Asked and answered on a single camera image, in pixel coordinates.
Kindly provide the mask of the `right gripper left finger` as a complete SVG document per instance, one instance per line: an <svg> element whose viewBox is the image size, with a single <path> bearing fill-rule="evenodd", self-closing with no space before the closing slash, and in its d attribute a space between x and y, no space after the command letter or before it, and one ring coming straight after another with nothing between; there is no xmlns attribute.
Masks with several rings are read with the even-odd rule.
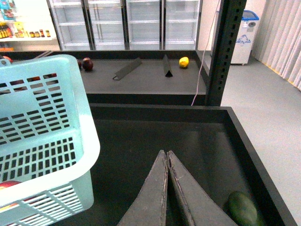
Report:
<svg viewBox="0 0 301 226"><path fill-rule="evenodd" d="M160 150L138 196L119 221L119 226L166 224L168 173L167 156Z"/></svg>

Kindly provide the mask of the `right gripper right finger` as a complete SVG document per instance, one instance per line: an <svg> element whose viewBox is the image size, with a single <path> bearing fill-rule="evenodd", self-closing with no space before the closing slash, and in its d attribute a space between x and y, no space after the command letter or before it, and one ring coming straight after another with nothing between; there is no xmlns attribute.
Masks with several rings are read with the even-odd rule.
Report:
<svg viewBox="0 0 301 226"><path fill-rule="evenodd" d="M167 152L170 177L184 222L188 226L235 226L210 198L173 151Z"/></svg>

